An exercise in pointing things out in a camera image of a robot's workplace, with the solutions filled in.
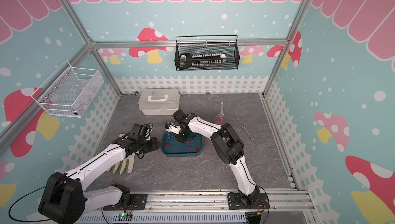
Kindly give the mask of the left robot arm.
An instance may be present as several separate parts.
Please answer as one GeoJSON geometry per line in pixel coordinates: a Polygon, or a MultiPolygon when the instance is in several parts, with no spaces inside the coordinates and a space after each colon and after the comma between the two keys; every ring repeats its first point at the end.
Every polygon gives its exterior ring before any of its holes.
{"type": "Polygon", "coordinates": [[[133,154],[156,151],[157,138],[130,140],[125,136],[114,140],[106,149],[87,162],[66,173],[52,174],[44,189],[38,212],[58,224],[73,224],[83,214],[105,206],[126,210],[133,204],[130,189],[121,184],[87,191],[99,176],[133,154]]]}

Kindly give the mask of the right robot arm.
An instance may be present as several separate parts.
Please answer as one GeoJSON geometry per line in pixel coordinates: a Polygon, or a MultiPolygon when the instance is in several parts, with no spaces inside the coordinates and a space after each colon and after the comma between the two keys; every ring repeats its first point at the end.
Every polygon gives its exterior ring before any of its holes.
{"type": "Polygon", "coordinates": [[[166,123],[165,130],[176,134],[176,139],[186,143],[191,133],[211,139],[218,157],[228,164],[236,178],[242,203],[250,208],[260,196],[259,187],[247,168],[244,156],[244,143],[233,127],[225,123],[214,124],[194,113],[185,114],[178,110],[173,114],[175,124],[166,123]]]}

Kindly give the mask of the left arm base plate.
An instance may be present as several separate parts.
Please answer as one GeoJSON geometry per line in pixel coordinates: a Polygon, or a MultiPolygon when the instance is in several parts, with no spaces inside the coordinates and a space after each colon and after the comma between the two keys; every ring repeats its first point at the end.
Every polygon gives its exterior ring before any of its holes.
{"type": "Polygon", "coordinates": [[[105,206],[105,211],[142,211],[147,203],[147,194],[122,195],[118,203],[105,206]]]}

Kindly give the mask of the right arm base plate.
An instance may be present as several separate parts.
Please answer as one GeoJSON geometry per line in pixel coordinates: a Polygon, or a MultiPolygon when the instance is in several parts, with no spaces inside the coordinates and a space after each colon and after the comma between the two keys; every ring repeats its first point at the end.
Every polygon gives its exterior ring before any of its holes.
{"type": "Polygon", "coordinates": [[[266,193],[254,190],[250,195],[241,192],[229,192],[227,194],[228,207],[230,210],[268,210],[270,203],[266,193]]]}

